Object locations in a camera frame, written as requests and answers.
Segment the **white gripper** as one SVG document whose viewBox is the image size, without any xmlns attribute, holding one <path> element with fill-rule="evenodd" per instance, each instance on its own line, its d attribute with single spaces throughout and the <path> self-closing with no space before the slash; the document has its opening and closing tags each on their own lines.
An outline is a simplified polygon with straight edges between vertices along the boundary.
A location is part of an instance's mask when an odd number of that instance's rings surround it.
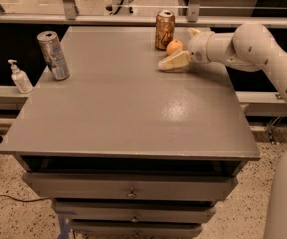
<svg viewBox="0 0 287 239">
<path fill-rule="evenodd" d="M 187 66 L 191 60 L 195 63 L 209 63 L 207 56 L 207 45 L 212 31 L 200 31 L 196 28 L 189 28 L 188 32 L 191 36 L 188 42 L 188 51 L 177 50 L 170 56 L 167 56 L 158 63 L 158 67 L 162 71 L 171 71 Z"/>
</svg>

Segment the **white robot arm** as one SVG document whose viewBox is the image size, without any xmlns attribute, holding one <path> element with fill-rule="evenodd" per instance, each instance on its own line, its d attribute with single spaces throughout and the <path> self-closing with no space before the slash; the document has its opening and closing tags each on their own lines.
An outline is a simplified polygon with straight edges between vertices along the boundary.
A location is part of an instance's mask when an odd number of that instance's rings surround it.
<svg viewBox="0 0 287 239">
<path fill-rule="evenodd" d="M 219 63 L 248 74 L 260 73 L 265 76 L 260 88 L 275 90 L 287 105 L 287 52 L 261 24 L 243 24 L 228 33 L 192 28 L 187 47 L 169 52 L 158 66 L 166 72 L 191 63 Z M 287 239 L 287 150 L 273 177 L 263 239 Z"/>
</svg>

